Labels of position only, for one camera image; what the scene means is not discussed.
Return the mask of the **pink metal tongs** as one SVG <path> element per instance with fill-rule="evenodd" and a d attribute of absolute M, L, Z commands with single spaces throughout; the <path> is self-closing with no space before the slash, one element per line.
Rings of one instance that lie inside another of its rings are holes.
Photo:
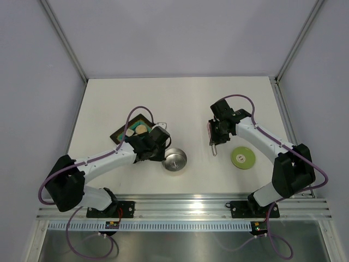
<path fill-rule="evenodd" d="M 208 132 L 208 137 L 209 137 L 209 145 L 211 147 L 212 155 L 214 157 L 217 156 L 217 150 L 216 150 L 216 145 L 213 143 L 212 140 L 212 128 L 210 122 L 207 123 L 207 132 Z"/>

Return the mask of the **steel round bowl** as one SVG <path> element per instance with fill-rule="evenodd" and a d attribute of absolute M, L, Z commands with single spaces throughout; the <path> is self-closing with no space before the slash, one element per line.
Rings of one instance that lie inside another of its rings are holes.
<path fill-rule="evenodd" d="M 170 148 L 165 151 L 165 159 L 161 162 L 167 171 L 177 172 L 187 164 L 186 153 L 179 148 Z"/>

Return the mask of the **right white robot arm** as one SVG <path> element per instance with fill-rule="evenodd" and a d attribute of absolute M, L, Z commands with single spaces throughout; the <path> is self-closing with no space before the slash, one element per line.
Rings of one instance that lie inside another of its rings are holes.
<path fill-rule="evenodd" d="M 287 199 L 315 181 L 307 146 L 283 141 L 258 125 L 254 114 L 244 109 L 233 110 L 221 99 L 210 106 L 213 119 L 209 120 L 210 145 L 215 147 L 238 136 L 260 152 L 273 164 L 271 182 L 248 196 L 247 208 L 251 215 L 260 216 L 267 206 L 279 199 Z"/>

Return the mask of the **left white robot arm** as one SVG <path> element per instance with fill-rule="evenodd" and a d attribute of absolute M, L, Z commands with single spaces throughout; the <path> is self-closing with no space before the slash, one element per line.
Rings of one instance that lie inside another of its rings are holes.
<path fill-rule="evenodd" d="M 149 133 L 125 138 L 109 152 L 80 161 L 66 154 L 52 168 L 45 188 L 60 212 L 89 207 L 100 211 L 105 217 L 112 217 L 119 208 L 117 197 L 106 187 L 93 188 L 87 184 L 122 166 L 145 160 L 163 161 L 166 143 L 170 140 L 170 134 L 163 127 L 156 126 Z"/>

